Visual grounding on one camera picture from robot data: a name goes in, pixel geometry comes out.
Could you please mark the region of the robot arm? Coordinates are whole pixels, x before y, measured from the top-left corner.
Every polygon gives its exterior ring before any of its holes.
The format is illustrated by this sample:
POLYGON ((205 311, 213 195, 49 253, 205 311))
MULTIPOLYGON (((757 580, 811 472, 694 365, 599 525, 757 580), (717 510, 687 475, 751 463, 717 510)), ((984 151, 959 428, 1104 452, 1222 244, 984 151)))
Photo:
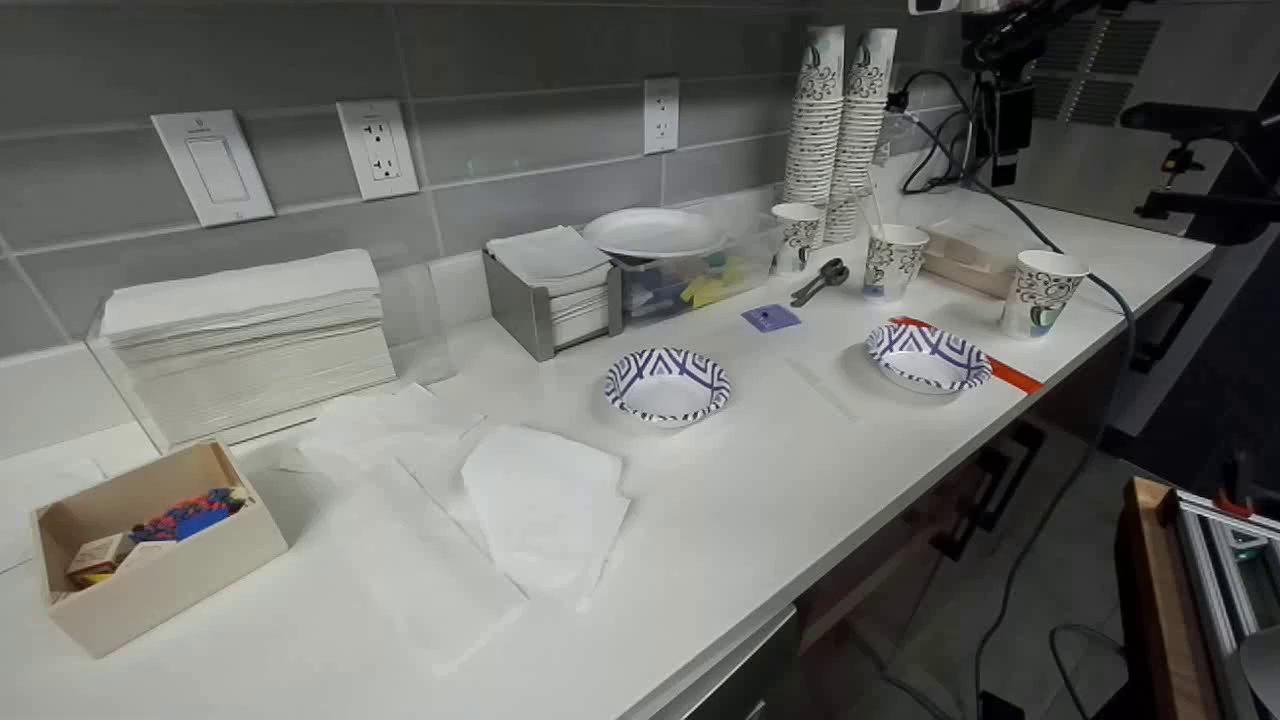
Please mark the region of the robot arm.
POLYGON ((907 0, 912 18, 959 11, 959 89, 949 74, 912 74, 896 99, 907 103, 921 81, 940 81, 964 118, 964 151, 936 183, 1012 183, 1018 158, 1033 143, 1036 89, 1033 69, 1048 39, 1087 11, 1121 18, 1131 0, 907 0))

